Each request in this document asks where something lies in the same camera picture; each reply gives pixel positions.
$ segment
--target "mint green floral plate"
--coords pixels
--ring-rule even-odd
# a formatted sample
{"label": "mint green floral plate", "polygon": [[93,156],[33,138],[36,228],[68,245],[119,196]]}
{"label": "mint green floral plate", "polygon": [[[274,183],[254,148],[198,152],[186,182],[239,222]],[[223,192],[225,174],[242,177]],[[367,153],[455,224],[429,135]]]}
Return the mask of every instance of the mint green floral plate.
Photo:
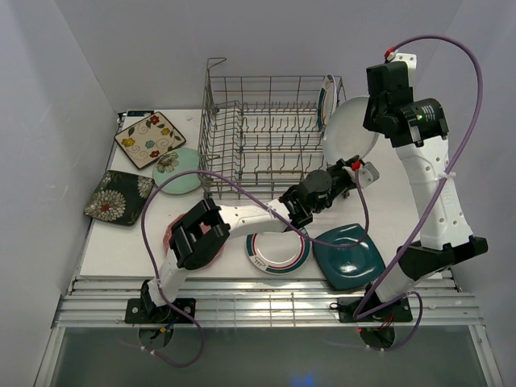
{"label": "mint green floral plate", "polygon": [[[199,155],[196,150],[179,148],[165,153],[154,166],[152,177],[156,185],[163,184],[167,179],[178,173],[198,169]],[[198,188],[201,185],[198,175],[179,177],[168,183],[163,189],[167,194],[182,195]]]}

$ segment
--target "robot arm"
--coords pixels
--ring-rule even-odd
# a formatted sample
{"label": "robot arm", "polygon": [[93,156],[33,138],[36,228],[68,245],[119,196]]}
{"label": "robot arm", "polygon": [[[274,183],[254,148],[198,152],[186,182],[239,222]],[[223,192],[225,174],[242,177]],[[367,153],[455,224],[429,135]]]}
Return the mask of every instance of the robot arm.
{"label": "robot arm", "polygon": [[[297,228],[312,222],[312,214],[331,207],[334,199],[356,188],[351,166],[358,161],[339,160],[327,170],[315,170],[298,185],[290,187],[267,206]],[[360,186],[366,187],[379,175],[371,163],[363,164]],[[210,229],[204,233],[201,224]],[[258,206],[216,206],[212,199],[200,201],[173,225],[170,250],[160,267],[160,279],[145,282],[141,298],[148,315],[165,305],[160,290],[173,301],[192,270],[209,264],[228,239],[259,232],[283,232],[286,225]]]}
{"label": "robot arm", "polygon": [[[394,54],[390,62],[367,69],[369,102],[364,117],[367,130],[381,133],[402,161],[414,195],[419,217],[427,208],[448,161],[447,123],[441,105],[434,99],[414,101],[410,81],[415,56]],[[340,194],[356,188],[350,167],[356,159],[339,160],[326,171],[309,173],[268,206],[289,219],[295,227],[312,222],[312,213],[331,206]],[[364,164],[360,186],[378,178]],[[203,233],[201,224],[209,226]],[[209,264],[229,238],[263,231],[285,231],[285,224],[257,206],[216,206],[211,199],[199,202],[173,226],[170,251],[160,268],[160,281],[144,283],[141,298],[148,315],[177,296],[191,270]],[[401,259],[377,286],[367,311],[407,293],[418,282],[450,266],[487,252],[487,241],[473,235],[460,208],[452,177],[421,230],[421,240],[412,243]]]}
{"label": "robot arm", "polygon": [[364,127],[390,139],[405,167],[420,218],[439,180],[447,180],[421,230],[421,240],[412,243],[365,309],[404,294],[421,280],[488,248],[484,238],[473,235],[453,177],[445,174],[448,127],[443,108],[431,98],[414,101],[410,86],[414,69],[415,57],[401,53],[367,69],[369,102]]}

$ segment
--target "white wall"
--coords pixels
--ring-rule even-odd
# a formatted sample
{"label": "white wall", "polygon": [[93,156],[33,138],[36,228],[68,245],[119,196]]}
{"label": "white wall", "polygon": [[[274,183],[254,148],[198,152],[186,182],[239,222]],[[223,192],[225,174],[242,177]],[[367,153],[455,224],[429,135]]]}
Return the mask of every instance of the white wall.
{"label": "white wall", "polygon": [[[456,166],[456,184],[464,214],[474,232],[488,239],[489,253],[458,265],[454,273],[459,285],[476,295],[505,385],[516,385],[512,323],[516,319],[516,5],[510,0],[464,2],[447,35],[477,54],[485,84],[481,116]],[[475,92],[475,75],[467,57],[440,44],[416,94],[443,103],[454,150],[471,119]]]}
{"label": "white wall", "polygon": [[53,0],[0,1],[0,385],[34,383],[116,116]]}
{"label": "white wall", "polygon": [[[461,0],[56,0],[111,105],[199,107],[206,59],[222,75],[344,76],[367,92],[365,67],[386,48],[443,33]],[[436,44],[416,48],[423,69]]]}

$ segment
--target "white plate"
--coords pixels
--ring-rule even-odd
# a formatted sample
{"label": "white plate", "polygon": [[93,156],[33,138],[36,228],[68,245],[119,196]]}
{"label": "white plate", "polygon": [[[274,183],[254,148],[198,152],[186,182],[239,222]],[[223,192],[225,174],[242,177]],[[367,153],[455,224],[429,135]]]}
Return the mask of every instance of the white plate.
{"label": "white plate", "polygon": [[355,155],[363,159],[377,143],[378,133],[364,128],[368,100],[368,97],[349,99],[331,116],[322,138],[322,150],[328,163],[335,164],[339,159],[348,160]]}
{"label": "white plate", "polygon": [[328,74],[322,81],[321,91],[317,106],[317,125],[320,131],[324,131],[331,115],[337,107],[337,85],[333,75]]}
{"label": "white plate", "polygon": [[260,270],[276,275],[300,268],[310,248],[310,241],[294,232],[264,232],[248,235],[246,240],[246,251],[251,262]]}

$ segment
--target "metal wire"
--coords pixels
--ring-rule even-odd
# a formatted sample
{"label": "metal wire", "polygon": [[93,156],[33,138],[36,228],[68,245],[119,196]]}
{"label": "metal wire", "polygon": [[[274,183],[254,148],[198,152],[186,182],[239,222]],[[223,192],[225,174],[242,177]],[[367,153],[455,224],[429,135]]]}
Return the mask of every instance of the metal wire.
{"label": "metal wire", "polygon": [[[324,76],[213,76],[225,60],[210,58],[206,65],[198,150],[209,157],[201,158],[199,169],[220,173],[251,194],[275,198],[325,166],[317,127]],[[206,196],[240,198],[226,182],[200,178]]]}

